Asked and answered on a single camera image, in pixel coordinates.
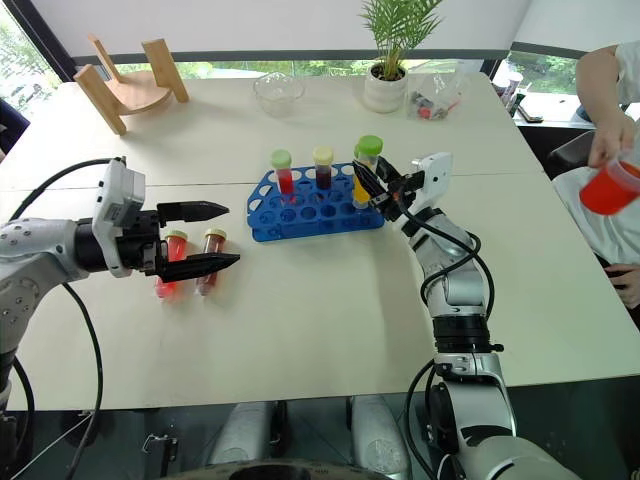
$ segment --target white pot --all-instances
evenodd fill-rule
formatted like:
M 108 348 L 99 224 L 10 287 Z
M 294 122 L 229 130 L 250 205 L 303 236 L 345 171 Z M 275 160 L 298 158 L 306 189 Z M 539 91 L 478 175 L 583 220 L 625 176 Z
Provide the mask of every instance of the white pot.
M 409 75 L 405 71 L 404 77 L 400 80 L 387 82 L 373 76 L 371 70 L 375 66 L 369 69 L 365 77 L 362 100 L 365 106 L 374 112 L 393 112 L 404 103 Z

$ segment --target yellow liquid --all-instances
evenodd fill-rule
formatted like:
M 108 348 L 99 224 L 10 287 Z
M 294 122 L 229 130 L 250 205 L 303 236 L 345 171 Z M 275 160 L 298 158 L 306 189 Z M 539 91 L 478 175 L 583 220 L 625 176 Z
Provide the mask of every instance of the yellow liquid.
M 371 197 L 367 191 L 360 185 L 360 180 L 353 176 L 353 199 L 358 203 L 367 203 Z

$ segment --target potted plant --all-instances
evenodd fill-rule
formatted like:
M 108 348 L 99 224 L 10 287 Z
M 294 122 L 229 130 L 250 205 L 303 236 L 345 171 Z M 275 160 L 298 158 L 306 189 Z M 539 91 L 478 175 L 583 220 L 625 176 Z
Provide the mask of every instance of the potted plant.
M 365 26 L 373 32 L 381 61 L 365 79 L 364 104 L 379 113 L 397 110 L 404 101 L 408 75 L 400 63 L 440 23 L 433 10 L 442 0 L 365 0 Z

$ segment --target test tube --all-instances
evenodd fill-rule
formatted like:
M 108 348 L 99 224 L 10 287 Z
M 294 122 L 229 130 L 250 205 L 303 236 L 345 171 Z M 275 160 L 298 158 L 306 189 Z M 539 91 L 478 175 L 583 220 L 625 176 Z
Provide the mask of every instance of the test tube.
M 378 163 L 378 155 L 382 152 L 382 139 L 375 135 L 365 135 L 358 141 L 354 152 L 357 152 L 356 161 L 375 171 Z M 369 205 L 371 197 L 362 187 L 358 177 L 353 176 L 353 206 L 357 209 L 365 209 Z
M 287 150 L 276 150 L 271 154 L 271 166 L 278 177 L 278 187 L 283 195 L 293 193 L 293 176 L 291 175 L 291 154 Z
M 187 256 L 187 234 L 180 230 L 171 230 L 167 236 L 167 256 L 170 262 L 184 260 Z M 160 277 L 156 280 L 156 295 L 166 298 L 176 291 L 177 282 L 164 283 Z
M 331 188 L 333 149 L 331 147 L 314 148 L 313 162 L 316 164 L 316 185 L 321 190 L 329 190 Z
M 224 230 L 219 228 L 210 228 L 204 234 L 204 248 L 203 253 L 220 253 L 224 241 L 227 239 L 227 234 Z M 213 286 L 216 284 L 218 273 L 214 272 L 196 280 L 196 289 L 200 295 L 207 295 Z

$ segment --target test tube rack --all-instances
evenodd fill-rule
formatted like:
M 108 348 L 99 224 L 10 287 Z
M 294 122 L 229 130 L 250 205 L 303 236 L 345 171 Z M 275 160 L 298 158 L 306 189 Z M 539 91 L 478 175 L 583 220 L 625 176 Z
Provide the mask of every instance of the test tube rack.
M 380 228 L 384 217 L 371 207 L 353 206 L 353 167 L 334 164 L 331 188 L 316 185 L 315 167 L 292 168 L 294 193 L 283 195 L 273 170 L 247 201 L 247 223 L 256 242 Z

